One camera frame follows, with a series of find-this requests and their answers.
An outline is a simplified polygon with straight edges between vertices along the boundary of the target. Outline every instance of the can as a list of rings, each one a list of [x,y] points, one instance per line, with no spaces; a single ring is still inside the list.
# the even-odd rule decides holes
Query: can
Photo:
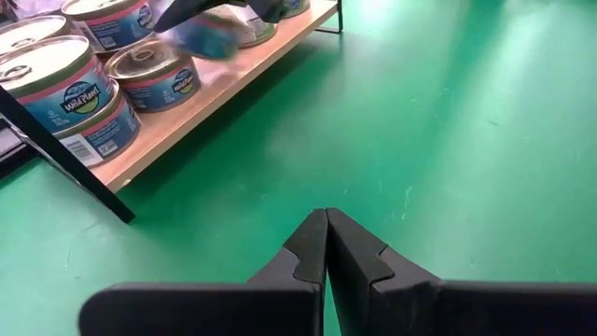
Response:
[[[292,18],[298,14],[302,14],[311,5],[310,0],[284,0],[284,6],[286,7],[285,19]]]
[[[139,134],[141,123],[115,80],[114,97],[93,117],[54,136],[87,167],[114,159]]]
[[[201,82],[190,56],[157,38],[119,51],[106,64],[138,113],[160,112],[184,103]]]
[[[184,52],[208,60],[229,60],[239,50],[238,22],[203,12],[156,36]]]
[[[153,17],[147,0],[71,0],[62,6],[95,52],[126,47],[151,34]]]
[[[36,41],[72,33],[68,20],[59,15],[41,16],[0,28],[0,55]]]
[[[275,26],[264,22],[250,6],[220,5],[210,9],[209,13],[235,20],[240,24],[237,30],[240,48],[259,45],[272,38],[276,33]]]
[[[113,95],[88,39],[72,35],[34,42],[0,57],[0,85],[51,133],[92,117]]]

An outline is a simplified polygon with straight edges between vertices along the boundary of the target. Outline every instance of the metal lid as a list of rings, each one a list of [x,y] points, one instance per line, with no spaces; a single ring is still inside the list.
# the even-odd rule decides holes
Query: metal lid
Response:
[[[88,49],[89,41],[83,36],[60,36],[35,42],[0,57],[0,83],[10,91],[50,77]]]
[[[49,15],[12,23],[0,29],[0,55],[56,34],[66,24],[59,15]]]
[[[146,77],[170,69],[180,60],[175,49],[157,38],[148,38],[117,52],[105,64],[105,71],[116,79]]]
[[[68,15],[88,14],[98,10],[105,10],[130,0],[73,0],[62,7],[62,12]]]

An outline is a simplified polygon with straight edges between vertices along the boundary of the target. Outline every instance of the product label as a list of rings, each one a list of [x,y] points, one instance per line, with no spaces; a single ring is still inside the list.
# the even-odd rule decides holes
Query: product label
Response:
[[[104,67],[93,58],[84,68],[54,87],[18,99],[48,131],[56,133],[93,116],[112,97]]]
[[[122,100],[112,116],[83,133],[69,136],[60,142],[83,164],[92,166],[126,147],[140,127],[133,110]]]
[[[140,1],[128,9],[100,19],[76,22],[76,26],[90,40],[93,50],[110,51],[151,34],[153,16],[147,1]]]
[[[122,89],[139,112],[159,111],[186,100],[201,86],[192,64]]]

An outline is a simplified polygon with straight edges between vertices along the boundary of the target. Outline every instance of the floor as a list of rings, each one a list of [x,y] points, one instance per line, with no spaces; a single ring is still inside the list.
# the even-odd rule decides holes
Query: floor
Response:
[[[345,20],[125,188],[131,226],[42,161],[2,181],[1,333],[75,335],[116,282],[242,282],[331,205],[441,277],[597,281],[597,3],[348,0]]]

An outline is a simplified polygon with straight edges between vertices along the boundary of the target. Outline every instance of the wooden shelf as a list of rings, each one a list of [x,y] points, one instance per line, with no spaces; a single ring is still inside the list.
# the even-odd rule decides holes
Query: wooden shelf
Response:
[[[312,0],[311,8],[278,24],[269,41],[239,52],[233,62],[194,59],[202,88],[171,110],[139,115],[143,124],[132,145],[112,161],[91,169],[114,192],[126,186],[151,162],[337,12],[336,2]]]

